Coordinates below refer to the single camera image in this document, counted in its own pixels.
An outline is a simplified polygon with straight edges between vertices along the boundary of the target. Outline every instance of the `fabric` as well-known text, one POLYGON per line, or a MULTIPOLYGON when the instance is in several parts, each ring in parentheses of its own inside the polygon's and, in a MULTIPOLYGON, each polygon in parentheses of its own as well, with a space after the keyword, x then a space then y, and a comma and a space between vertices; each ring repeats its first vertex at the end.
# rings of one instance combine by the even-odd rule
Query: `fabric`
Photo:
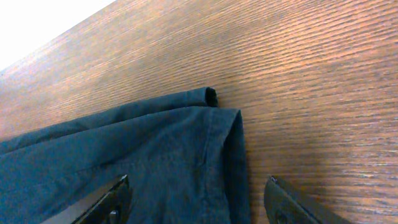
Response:
POLYGON ((0 223, 41 223, 118 175, 128 223, 250 223, 239 110, 201 88, 0 143, 0 223))

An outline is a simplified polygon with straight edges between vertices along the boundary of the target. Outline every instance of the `blue fabric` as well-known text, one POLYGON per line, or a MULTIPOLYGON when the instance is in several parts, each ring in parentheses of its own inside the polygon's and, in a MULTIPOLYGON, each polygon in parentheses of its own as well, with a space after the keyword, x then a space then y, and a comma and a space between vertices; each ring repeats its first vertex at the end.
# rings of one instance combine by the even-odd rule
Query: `blue fabric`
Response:
POLYGON ((40 223, 127 174, 128 223, 250 223, 239 110, 201 88, 0 143, 0 223, 40 223))

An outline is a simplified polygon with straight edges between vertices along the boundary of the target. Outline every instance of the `fabric fold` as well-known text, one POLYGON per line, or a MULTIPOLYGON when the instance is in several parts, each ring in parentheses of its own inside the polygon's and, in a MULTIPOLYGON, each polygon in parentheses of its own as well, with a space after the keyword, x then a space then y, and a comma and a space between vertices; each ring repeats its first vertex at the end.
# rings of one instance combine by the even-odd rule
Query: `fabric fold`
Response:
POLYGON ((201 88, 0 143, 0 222, 43 222, 127 174, 128 223, 250 223, 241 113, 217 106, 201 88))

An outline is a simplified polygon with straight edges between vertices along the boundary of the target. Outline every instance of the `brown wood grain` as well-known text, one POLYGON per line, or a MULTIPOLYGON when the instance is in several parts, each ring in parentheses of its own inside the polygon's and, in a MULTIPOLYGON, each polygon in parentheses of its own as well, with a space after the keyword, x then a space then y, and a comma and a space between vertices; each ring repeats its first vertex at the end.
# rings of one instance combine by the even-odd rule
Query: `brown wood grain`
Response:
POLYGON ((0 73, 0 138, 201 86, 242 109, 253 223, 270 174, 398 223, 396 0, 117 1, 0 73))

